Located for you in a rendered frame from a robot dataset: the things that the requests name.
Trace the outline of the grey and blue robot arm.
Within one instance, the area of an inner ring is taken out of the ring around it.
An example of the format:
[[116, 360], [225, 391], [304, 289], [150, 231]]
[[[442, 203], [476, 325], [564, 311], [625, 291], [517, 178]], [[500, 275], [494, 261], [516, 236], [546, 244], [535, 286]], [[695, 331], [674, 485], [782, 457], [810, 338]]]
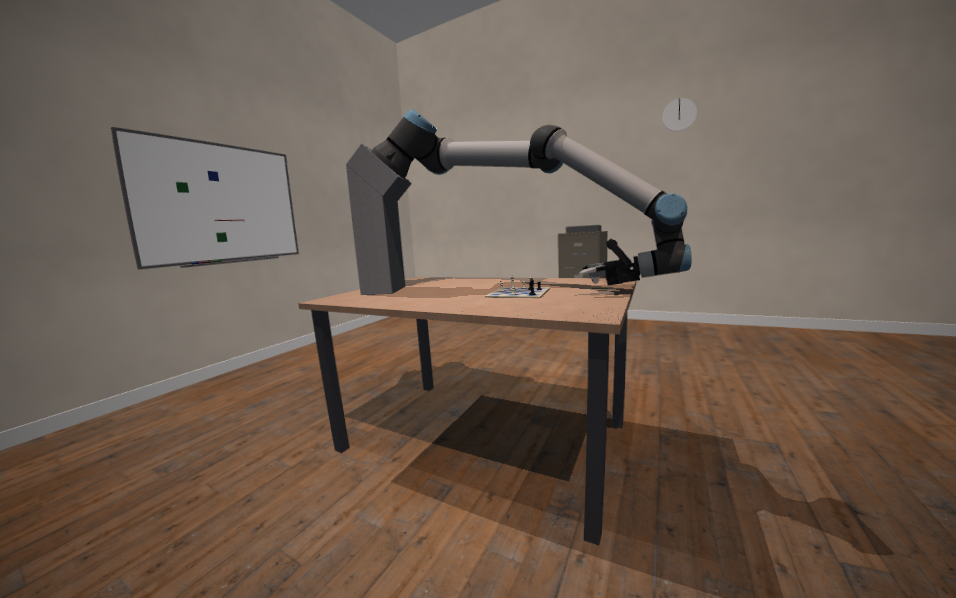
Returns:
[[553, 173], [564, 163], [652, 219], [657, 250], [638, 253], [642, 278], [691, 268], [691, 249], [685, 245], [682, 232], [687, 215], [685, 199], [655, 188], [570, 139], [564, 129], [542, 126], [530, 141], [473, 142], [438, 138], [436, 131], [419, 113], [409, 110], [372, 152], [402, 178], [414, 159], [438, 175], [454, 166], [528, 167]]

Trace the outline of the blue and cream chessboard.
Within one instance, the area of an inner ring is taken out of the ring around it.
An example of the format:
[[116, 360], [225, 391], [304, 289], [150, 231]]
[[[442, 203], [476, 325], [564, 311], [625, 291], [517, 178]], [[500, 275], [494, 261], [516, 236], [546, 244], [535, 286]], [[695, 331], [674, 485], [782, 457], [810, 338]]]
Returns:
[[531, 290], [528, 290], [529, 287], [526, 287], [526, 289], [522, 289], [522, 287], [515, 287], [515, 289], [516, 289], [516, 290], [515, 290], [516, 295], [511, 295], [513, 290], [510, 290], [510, 288], [511, 288], [511, 287], [503, 287], [503, 290], [504, 290], [503, 292], [499, 292], [499, 290], [500, 290], [500, 288], [499, 288], [499, 289], [497, 289], [497, 290], [495, 290], [495, 291], [489, 293], [489, 294], [486, 295], [485, 297], [489, 297], [489, 298], [541, 298], [541, 297], [550, 289], [550, 287], [541, 287], [542, 290], [537, 290], [538, 287], [534, 287], [534, 292], [536, 293], [536, 295], [529, 295], [530, 292], [531, 292]]

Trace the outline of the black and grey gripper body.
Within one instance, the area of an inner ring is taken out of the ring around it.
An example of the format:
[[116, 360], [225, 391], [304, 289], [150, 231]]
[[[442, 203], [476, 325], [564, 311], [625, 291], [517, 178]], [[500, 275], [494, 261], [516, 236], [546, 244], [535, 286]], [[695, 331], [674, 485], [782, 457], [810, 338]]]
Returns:
[[[615, 263], [616, 266], [614, 266], [612, 269], [605, 270], [606, 271], [605, 276], [606, 276], [608, 286], [640, 280], [640, 277], [639, 277], [640, 270], [639, 270], [639, 263], [638, 263], [637, 256], [634, 256], [634, 263], [629, 264], [627, 267], [624, 265], [624, 263], [620, 259], [615, 261], [610, 261], [610, 262], [612, 263], [607, 263], [607, 264]], [[619, 266], [621, 266], [621, 269]], [[630, 269], [631, 267], [633, 267], [634, 269], [631, 270]], [[635, 267], [636, 267], [636, 270], [635, 270]]]

